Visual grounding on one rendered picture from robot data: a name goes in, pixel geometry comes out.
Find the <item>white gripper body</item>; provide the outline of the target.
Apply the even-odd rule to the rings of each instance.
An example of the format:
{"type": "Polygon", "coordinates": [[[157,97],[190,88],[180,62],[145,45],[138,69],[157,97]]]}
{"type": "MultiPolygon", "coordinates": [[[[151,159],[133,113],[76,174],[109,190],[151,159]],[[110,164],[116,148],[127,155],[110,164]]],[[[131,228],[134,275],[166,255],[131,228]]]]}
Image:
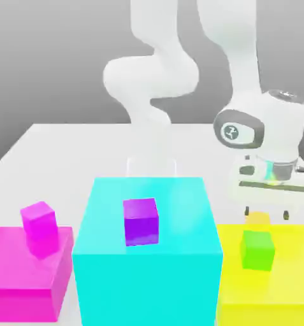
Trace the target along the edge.
{"type": "Polygon", "coordinates": [[[285,184],[270,185],[254,180],[228,181],[228,196],[241,206],[282,207],[304,204],[304,179],[293,179],[285,184]]]}

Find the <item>small orange cube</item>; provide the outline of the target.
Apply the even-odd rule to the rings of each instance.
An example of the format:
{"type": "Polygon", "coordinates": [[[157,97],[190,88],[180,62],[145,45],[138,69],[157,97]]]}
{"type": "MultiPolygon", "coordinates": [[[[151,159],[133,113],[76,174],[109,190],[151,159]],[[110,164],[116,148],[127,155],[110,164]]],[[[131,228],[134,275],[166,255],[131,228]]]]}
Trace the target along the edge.
{"type": "Polygon", "coordinates": [[[268,225],[270,224],[270,216],[265,212],[250,211],[249,214],[245,216],[245,223],[249,225],[268,225]]]}

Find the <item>small green cube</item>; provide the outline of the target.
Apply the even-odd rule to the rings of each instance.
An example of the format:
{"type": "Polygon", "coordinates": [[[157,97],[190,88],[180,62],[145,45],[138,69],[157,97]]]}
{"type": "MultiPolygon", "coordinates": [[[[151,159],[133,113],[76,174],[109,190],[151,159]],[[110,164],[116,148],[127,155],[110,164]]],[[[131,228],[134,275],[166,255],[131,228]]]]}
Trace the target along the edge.
{"type": "Polygon", "coordinates": [[[271,234],[265,231],[243,231],[240,255],[244,269],[271,271],[275,256],[271,234]]]}

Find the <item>small purple cube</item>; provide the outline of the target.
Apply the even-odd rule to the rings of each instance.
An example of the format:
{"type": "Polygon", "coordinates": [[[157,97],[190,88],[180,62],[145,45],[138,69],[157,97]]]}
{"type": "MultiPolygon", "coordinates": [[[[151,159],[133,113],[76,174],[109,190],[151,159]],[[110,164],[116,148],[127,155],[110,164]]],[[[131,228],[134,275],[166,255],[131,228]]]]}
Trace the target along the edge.
{"type": "Polygon", "coordinates": [[[154,198],[123,201],[126,246],[159,242],[159,214],[154,198]]]}

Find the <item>small magenta cube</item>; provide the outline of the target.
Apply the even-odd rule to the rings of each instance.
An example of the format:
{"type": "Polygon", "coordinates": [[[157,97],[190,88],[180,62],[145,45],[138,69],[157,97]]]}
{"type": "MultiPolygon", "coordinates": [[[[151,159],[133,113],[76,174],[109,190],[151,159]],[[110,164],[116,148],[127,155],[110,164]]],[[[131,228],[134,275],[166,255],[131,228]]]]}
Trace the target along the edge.
{"type": "Polygon", "coordinates": [[[26,244],[38,259],[44,259],[59,248],[55,211],[45,202],[36,202],[20,210],[26,244]]]}

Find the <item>large yellow box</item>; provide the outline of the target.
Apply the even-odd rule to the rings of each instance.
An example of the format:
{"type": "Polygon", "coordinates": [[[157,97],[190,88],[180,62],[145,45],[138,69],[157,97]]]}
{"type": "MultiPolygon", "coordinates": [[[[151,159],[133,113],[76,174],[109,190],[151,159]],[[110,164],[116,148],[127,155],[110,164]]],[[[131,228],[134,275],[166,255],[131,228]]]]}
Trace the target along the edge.
{"type": "Polygon", "coordinates": [[[271,271],[242,267],[240,243],[253,225],[219,224],[224,257],[217,326],[304,326],[304,225],[267,225],[275,246],[271,271]]]}

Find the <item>large cyan box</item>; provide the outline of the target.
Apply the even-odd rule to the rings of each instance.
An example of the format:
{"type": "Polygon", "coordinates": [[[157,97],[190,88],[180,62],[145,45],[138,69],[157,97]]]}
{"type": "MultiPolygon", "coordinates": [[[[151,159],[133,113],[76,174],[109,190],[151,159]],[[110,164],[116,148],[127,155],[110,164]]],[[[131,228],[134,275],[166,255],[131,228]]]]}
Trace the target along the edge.
{"type": "Polygon", "coordinates": [[[73,249],[83,326],[214,326],[223,252],[201,178],[96,178],[73,249]],[[154,198],[159,242],[127,246],[126,199],[154,198]]]}

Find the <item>large magenta box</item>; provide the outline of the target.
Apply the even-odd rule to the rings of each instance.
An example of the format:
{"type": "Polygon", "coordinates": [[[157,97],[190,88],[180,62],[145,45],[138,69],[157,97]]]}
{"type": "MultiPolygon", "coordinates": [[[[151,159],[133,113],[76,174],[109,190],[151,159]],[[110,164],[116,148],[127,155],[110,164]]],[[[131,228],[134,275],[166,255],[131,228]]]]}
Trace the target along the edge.
{"type": "Polygon", "coordinates": [[[56,322],[73,270],[73,229],[33,241],[0,227],[0,322],[56,322]]]}

